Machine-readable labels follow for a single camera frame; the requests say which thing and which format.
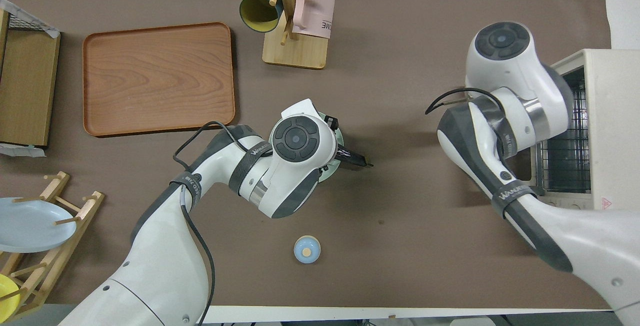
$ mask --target gray velcro strap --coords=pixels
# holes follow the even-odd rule
[[[202,186],[196,180],[195,176],[185,171],[180,175],[176,176],[170,184],[182,184],[189,190],[191,194],[191,207],[193,208],[199,201],[202,195]]]
[[[272,150],[271,144],[262,141],[247,150],[244,157],[238,162],[231,174],[231,178],[229,178],[229,188],[238,196],[240,196],[240,186],[251,168],[253,168],[254,164],[258,162],[258,159],[260,159],[265,152],[269,152],[270,150]]]
[[[525,194],[533,194],[537,197],[537,194],[531,189],[531,187],[528,187],[524,182],[521,180],[513,180],[500,187],[493,194],[493,197],[491,197],[491,205],[493,205],[496,212],[498,212],[502,218],[505,218],[505,208]]]

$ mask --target warning triangle sticker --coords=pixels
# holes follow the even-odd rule
[[[606,198],[602,198],[602,209],[606,210],[609,206],[611,206],[611,201]]]

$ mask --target brown tabletop mat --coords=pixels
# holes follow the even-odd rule
[[[82,300],[128,253],[135,221],[181,171],[171,154],[191,132],[94,138],[83,130],[82,42],[96,32],[221,21],[233,31],[237,114],[268,137],[280,112],[311,98],[340,120],[345,145],[375,164],[339,169],[294,216],[267,219],[215,185],[192,216],[215,257],[219,305],[606,308],[573,275],[551,269],[496,215],[438,144],[441,111],[464,84],[471,39],[502,20],[528,25],[543,62],[610,47],[605,0],[340,0],[322,71],[261,61],[262,34],[240,0],[10,0],[65,32],[46,159],[0,157],[0,196],[28,196],[62,169],[107,195],[52,303]],[[216,131],[182,159],[194,159]],[[293,255],[304,234],[322,255]]]
[[[223,23],[91,34],[82,56],[84,129],[93,136],[234,118],[231,32]]]

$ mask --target white robotic arm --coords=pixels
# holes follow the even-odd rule
[[[640,213],[546,205],[505,167],[516,151],[564,132],[572,114],[569,87],[540,64],[529,30],[497,23],[480,31],[469,49],[466,85],[489,94],[446,110],[438,125],[446,155],[545,262],[582,278],[626,326],[638,324]]]
[[[313,192],[337,150],[333,130],[303,100],[282,112],[272,144],[240,125],[219,132],[190,166],[174,156],[186,171],[142,215],[117,271],[60,324],[195,324],[206,309],[208,279],[181,205],[190,211],[222,183],[267,216],[286,217]]]

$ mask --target white tile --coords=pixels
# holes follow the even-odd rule
[[[640,50],[640,0],[606,0],[611,49]]]

